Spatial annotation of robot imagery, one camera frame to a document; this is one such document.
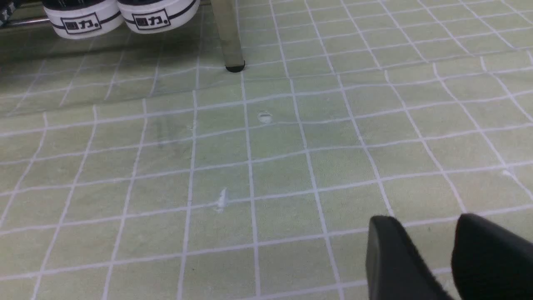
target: scuff mark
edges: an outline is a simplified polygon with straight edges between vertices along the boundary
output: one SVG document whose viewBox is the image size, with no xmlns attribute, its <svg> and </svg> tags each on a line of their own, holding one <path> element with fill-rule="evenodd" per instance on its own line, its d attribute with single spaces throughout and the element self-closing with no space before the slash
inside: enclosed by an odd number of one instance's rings
<svg viewBox="0 0 533 300">
<path fill-rule="evenodd" d="M 220 192 L 219 200 L 216 202 L 216 212 L 223 212 L 224 208 L 228 204 L 228 195 L 226 190 L 227 188 L 224 188 Z"/>
</svg>

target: floor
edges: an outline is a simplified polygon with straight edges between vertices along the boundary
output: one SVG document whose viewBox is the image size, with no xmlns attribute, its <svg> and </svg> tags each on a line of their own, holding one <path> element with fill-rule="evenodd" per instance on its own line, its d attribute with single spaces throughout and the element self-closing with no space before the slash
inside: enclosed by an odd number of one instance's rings
<svg viewBox="0 0 533 300">
<path fill-rule="evenodd" d="M 533 241 L 533 2 L 238 0 L 141 36 L 0 33 L 4 299 L 367 299 L 372 215 L 458 298 L 454 226 Z"/>
</svg>

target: black rubber cap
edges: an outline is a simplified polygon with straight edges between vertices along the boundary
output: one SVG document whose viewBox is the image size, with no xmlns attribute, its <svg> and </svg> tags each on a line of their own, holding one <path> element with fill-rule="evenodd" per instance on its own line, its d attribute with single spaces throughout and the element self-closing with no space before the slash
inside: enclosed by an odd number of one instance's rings
<svg viewBox="0 0 533 300">
<path fill-rule="evenodd" d="M 227 67 L 226 66 L 226 70 L 232 72 L 232 73 L 238 73 L 242 70 L 244 70 L 244 67 L 246 66 L 246 62 L 244 62 L 244 64 L 242 66 L 235 66 L 235 67 Z"/>
</svg>

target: shoe rack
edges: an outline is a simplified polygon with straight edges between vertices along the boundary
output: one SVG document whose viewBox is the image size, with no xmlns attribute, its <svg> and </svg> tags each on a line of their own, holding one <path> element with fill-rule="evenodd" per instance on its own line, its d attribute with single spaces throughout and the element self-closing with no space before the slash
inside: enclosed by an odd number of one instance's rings
<svg viewBox="0 0 533 300">
<path fill-rule="evenodd" d="M 242 71 L 245 67 L 245 61 L 237 27 L 234 0 L 201 0 L 200 5 L 212 6 L 226 69 L 232 73 Z M 26 0 L 18 10 L 39 6 L 42 6 L 40 0 Z M 0 31 L 13 31 L 37 26 L 51 26 L 50 20 L 44 13 L 39 17 L 11 19 L 0 27 Z"/>
</svg>

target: floor mat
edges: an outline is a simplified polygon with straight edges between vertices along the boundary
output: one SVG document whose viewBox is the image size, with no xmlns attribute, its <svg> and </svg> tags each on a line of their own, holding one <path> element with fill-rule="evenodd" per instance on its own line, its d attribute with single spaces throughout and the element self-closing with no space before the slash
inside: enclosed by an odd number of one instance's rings
<svg viewBox="0 0 533 300">
<path fill-rule="evenodd" d="M 372 215 L 457 297 L 459 214 L 533 240 L 533 2 L 237 4 L 241 74 L 210 7 L 0 32 L 6 299 L 367 299 Z"/>
</svg>

